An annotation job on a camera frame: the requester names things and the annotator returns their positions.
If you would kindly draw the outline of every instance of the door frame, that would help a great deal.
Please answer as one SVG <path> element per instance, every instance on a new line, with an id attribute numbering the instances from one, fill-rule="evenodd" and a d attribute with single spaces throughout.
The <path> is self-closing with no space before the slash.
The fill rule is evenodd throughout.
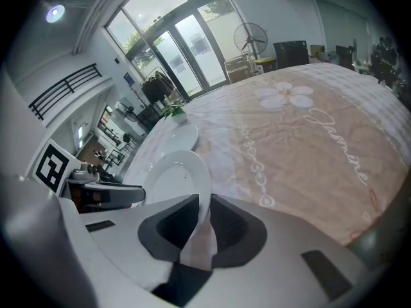
<path id="1" fill-rule="evenodd" d="M 168 14 L 166 14 L 164 17 L 159 19 L 153 26 L 151 26 L 148 30 L 146 30 L 144 33 L 141 31 L 137 23 L 133 20 L 131 15 L 125 10 L 123 6 L 120 6 L 119 11 L 121 10 L 126 18 L 132 23 L 133 27 L 136 29 L 138 34 L 140 35 L 140 39 L 134 44 L 134 46 L 130 49 L 130 51 L 125 54 L 125 56 L 132 62 L 134 57 L 146 46 L 148 46 L 154 56 L 158 59 L 160 64 L 164 67 L 165 71 L 167 72 L 168 76 L 170 79 L 174 82 L 176 85 L 177 90 L 179 91 L 180 95 L 186 100 L 190 101 L 198 96 L 201 96 L 211 90 L 223 87 L 224 85 L 230 84 L 229 77 L 227 75 L 227 71 L 225 70 L 225 58 L 221 52 L 220 47 L 218 46 L 218 43 L 211 32 L 209 26 L 207 25 L 206 21 L 203 19 L 201 16 L 200 12 L 198 9 L 200 7 L 203 7 L 209 3 L 215 2 L 218 0 L 188 0 L 187 2 L 183 3 L 182 5 L 176 7 L 172 11 L 170 11 Z M 181 34 L 176 28 L 176 24 L 183 19 L 193 15 L 195 19 L 197 20 L 198 24 L 200 25 L 202 31 L 205 34 L 205 37 L 209 41 L 211 45 L 211 49 L 214 51 L 217 60 L 220 64 L 220 67 L 222 68 L 222 71 L 225 76 L 225 81 L 222 81 L 220 83 L 217 83 L 216 85 L 209 86 L 200 66 L 198 65 L 197 61 L 195 60 L 194 55 L 188 48 L 187 44 L 185 43 L 184 39 L 181 37 Z M 156 48 L 154 41 L 159 38 L 163 33 L 168 31 L 175 41 L 177 47 L 180 49 L 181 53 L 183 54 L 184 58 L 187 60 L 188 65 L 194 72 L 194 75 L 196 76 L 198 82 L 200 83 L 200 86 L 202 87 L 202 91 L 192 95 L 188 96 L 187 92 L 183 88 L 181 82 L 179 82 L 177 76 L 171 69 L 171 67 L 168 65 L 168 62 L 164 59 L 164 57 L 160 54 L 158 49 Z"/>

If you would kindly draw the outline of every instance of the tree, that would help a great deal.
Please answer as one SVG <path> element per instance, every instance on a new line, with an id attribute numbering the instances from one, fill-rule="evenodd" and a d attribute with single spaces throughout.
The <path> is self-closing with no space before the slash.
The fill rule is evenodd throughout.
<path id="1" fill-rule="evenodd" d="M 135 32 L 131 34 L 131 36 L 128 37 L 128 40 L 125 44 L 123 44 L 123 48 L 125 53 L 128 53 L 128 51 L 131 49 L 132 46 L 140 39 L 140 34 L 138 32 Z"/>
<path id="2" fill-rule="evenodd" d="M 128 37 L 127 42 L 123 44 L 123 48 L 125 53 L 128 53 L 128 51 L 136 44 L 136 42 L 140 39 L 140 34 L 138 32 L 135 32 L 131 34 L 131 36 Z M 154 40 L 154 44 L 158 46 L 160 42 L 162 42 L 164 39 L 162 37 L 157 38 Z"/>
<path id="3" fill-rule="evenodd" d="M 234 11 L 229 0 L 219 0 L 207 5 L 209 9 L 204 10 L 205 13 L 216 13 L 217 15 L 225 15 Z"/>

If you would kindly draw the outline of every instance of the standing fan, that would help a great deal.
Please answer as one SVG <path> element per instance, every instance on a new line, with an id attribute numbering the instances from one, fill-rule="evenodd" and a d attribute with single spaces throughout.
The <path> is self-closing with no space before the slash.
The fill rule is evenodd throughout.
<path id="1" fill-rule="evenodd" d="M 250 63 L 251 74 L 254 76 L 254 62 L 251 59 L 252 52 L 254 55 L 261 54 L 267 48 L 267 34 L 265 31 L 254 23 L 243 23 L 234 31 L 234 43 L 242 53 L 247 52 Z"/>

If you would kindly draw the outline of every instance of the ceiling light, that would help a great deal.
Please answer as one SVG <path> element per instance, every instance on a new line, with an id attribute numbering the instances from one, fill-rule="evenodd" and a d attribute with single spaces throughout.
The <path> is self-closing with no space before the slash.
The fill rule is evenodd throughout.
<path id="1" fill-rule="evenodd" d="M 51 7 L 47 12 L 46 21 L 49 23 L 57 22 L 60 18 L 62 18 L 65 10 L 66 9 L 62 4 Z"/>

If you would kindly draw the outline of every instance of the white flower pattern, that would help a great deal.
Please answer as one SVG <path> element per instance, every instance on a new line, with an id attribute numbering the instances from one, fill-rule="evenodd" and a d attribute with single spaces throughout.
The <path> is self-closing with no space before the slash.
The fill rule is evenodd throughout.
<path id="1" fill-rule="evenodd" d="M 291 83 L 279 82 L 273 88 L 261 88 L 256 90 L 255 95 L 261 99 L 260 104 L 264 108 L 279 110 L 284 105 L 291 103 L 299 108 L 313 106 L 313 100 L 307 95 L 313 93 L 313 89 L 301 85 L 293 87 Z"/>
<path id="2" fill-rule="evenodd" d="M 257 160 L 257 149 L 254 147 L 254 141 L 249 137 L 249 131 L 244 124 L 241 125 L 241 134 L 245 139 L 244 147 L 247 148 L 247 154 L 252 159 L 251 171 L 256 174 L 254 179 L 256 184 L 261 187 L 261 192 L 263 193 L 259 199 L 259 204 L 262 207 L 273 208 L 275 200 L 267 194 L 267 188 L 265 187 L 267 184 L 267 177 L 264 172 L 264 164 Z"/>

